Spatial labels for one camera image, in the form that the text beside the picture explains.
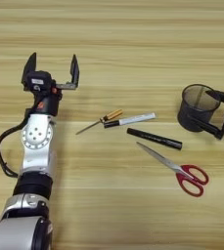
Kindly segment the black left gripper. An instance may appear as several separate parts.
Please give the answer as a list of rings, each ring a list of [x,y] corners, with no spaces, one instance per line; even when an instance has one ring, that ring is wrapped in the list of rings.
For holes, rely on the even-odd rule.
[[[70,64],[71,82],[65,84],[51,81],[43,85],[25,83],[26,76],[36,68],[36,53],[33,53],[27,60],[22,74],[23,89],[33,94],[34,104],[25,110],[26,115],[46,114],[56,116],[58,114],[59,103],[63,97],[62,90],[75,90],[79,81],[79,66],[77,57],[73,56]]]

